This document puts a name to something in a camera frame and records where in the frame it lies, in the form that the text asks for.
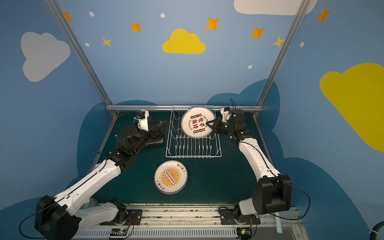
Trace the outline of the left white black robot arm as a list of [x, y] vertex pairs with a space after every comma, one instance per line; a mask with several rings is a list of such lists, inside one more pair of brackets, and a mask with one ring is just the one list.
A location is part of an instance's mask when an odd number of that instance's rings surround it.
[[70, 240], [76, 233], [104, 222], [123, 221], [126, 207], [119, 202], [81, 210], [81, 206], [104, 185], [136, 160], [142, 148], [162, 144], [166, 121], [128, 126], [118, 134], [118, 145], [106, 159], [67, 190], [37, 203], [35, 229], [47, 240]]

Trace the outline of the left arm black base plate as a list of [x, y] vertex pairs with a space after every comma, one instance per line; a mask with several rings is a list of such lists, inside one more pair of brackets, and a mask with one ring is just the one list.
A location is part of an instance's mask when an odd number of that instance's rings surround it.
[[125, 225], [140, 225], [142, 219], [143, 210], [123, 210], [119, 211], [114, 220], [110, 222], [100, 223], [101, 226], [125, 226]]

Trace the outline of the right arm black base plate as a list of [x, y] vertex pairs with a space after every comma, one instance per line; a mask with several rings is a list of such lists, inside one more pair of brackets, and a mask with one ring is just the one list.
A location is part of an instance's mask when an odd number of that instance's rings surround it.
[[220, 208], [218, 209], [222, 225], [260, 225], [258, 215], [242, 215], [240, 210]]

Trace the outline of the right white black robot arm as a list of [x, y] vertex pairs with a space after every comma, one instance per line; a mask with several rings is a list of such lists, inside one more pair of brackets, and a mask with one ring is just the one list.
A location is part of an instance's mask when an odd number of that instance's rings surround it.
[[252, 131], [247, 130], [242, 110], [221, 109], [221, 117], [208, 121], [208, 126], [218, 134], [225, 134], [238, 145], [246, 157], [256, 179], [252, 197], [239, 202], [242, 215], [264, 215], [288, 211], [291, 207], [292, 181], [268, 160]]

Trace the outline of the white round plate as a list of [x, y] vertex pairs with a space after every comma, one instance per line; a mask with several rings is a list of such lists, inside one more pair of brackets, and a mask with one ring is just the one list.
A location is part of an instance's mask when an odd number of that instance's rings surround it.
[[174, 195], [183, 190], [188, 181], [186, 167], [178, 161], [166, 161], [156, 170], [154, 182], [163, 194]]
[[201, 139], [212, 133], [209, 121], [215, 120], [214, 113], [206, 107], [195, 107], [186, 111], [182, 117], [181, 127], [184, 134], [192, 139]]

